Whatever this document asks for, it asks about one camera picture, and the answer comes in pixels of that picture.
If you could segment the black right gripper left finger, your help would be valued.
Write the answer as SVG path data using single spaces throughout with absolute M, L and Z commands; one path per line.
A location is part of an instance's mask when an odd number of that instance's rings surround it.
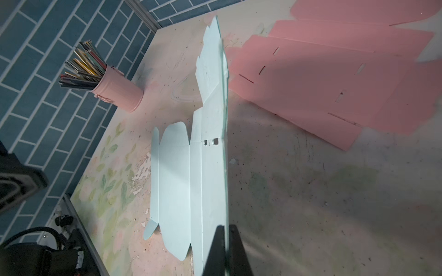
M 226 248 L 224 226 L 216 228 L 203 276 L 224 276 L 226 272 Z

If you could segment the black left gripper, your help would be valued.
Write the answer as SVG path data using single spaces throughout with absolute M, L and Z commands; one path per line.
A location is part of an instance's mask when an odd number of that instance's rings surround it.
M 48 184 L 43 171 L 22 164 L 1 145 L 1 213 L 15 208 Z

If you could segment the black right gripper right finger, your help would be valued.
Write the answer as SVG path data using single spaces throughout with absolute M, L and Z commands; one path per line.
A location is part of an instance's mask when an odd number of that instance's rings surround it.
M 253 272 L 236 225 L 229 225 L 229 274 L 253 276 Z

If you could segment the mint green paper box sheet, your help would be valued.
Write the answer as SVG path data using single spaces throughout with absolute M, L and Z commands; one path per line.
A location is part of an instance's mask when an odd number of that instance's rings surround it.
M 218 226 L 229 222 L 226 162 L 229 69 L 216 18 L 206 28 L 196 61 L 203 105 L 193 114 L 192 130 L 182 122 L 151 141 L 150 218 L 143 233 L 160 229 L 166 249 L 183 261 L 193 254 L 202 275 Z

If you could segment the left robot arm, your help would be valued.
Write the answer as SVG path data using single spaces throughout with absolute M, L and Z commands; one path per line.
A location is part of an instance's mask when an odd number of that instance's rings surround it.
M 49 184 L 41 170 L 22 164 L 15 154 L 1 146 L 1 214 L 12 210 Z M 32 227 L 12 235 L 1 243 L 3 276 L 103 276 L 106 274 L 91 241 L 82 233 L 82 225 L 73 212 L 58 216 L 55 224 L 68 234 L 51 227 Z M 44 232 L 55 246 L 37 242 L 18 242 L 19 238 Z

